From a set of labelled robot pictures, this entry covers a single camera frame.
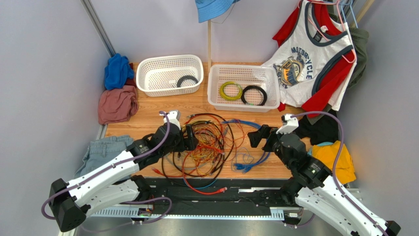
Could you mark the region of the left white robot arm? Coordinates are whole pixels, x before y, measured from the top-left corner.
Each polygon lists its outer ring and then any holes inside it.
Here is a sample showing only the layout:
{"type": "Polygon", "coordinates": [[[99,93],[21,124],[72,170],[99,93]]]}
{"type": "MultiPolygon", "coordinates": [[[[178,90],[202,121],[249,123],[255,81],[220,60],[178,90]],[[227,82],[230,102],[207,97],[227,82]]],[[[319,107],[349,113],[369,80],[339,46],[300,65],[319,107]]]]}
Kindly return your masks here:
{"type": "Polygon", "coordinates": [[[111,161],[69,182],[51,184],[45,205],[52,211],[61,232],[80,226],[92,214],[116,204],[150,198],[150,186],[143,176],[133,176],[171,152],[194,150],[198,140],[192,126],[182,130],[173,123],[160,126],[154,134],[135,140],[111,161]]]}

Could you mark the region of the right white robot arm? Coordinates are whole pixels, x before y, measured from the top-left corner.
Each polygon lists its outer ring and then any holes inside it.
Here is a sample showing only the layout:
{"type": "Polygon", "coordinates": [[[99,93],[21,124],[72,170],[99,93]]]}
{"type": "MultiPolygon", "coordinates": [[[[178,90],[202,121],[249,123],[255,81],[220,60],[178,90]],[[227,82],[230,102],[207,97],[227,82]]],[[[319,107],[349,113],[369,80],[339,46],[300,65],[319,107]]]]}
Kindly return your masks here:
{"type": "Polygon", "coordinates": [[[396,236],[401,227],[366,208],[344,186],[334,181],[331,170],[306,151],[305,143],[294,134],[281,134],[275,127],[262,125],[248,133],[256,148],[262,139],[263,151],[272,152],[291,171],[279,190],[279,199],[298,205],[320,217],[344,236],[396,236]]]}

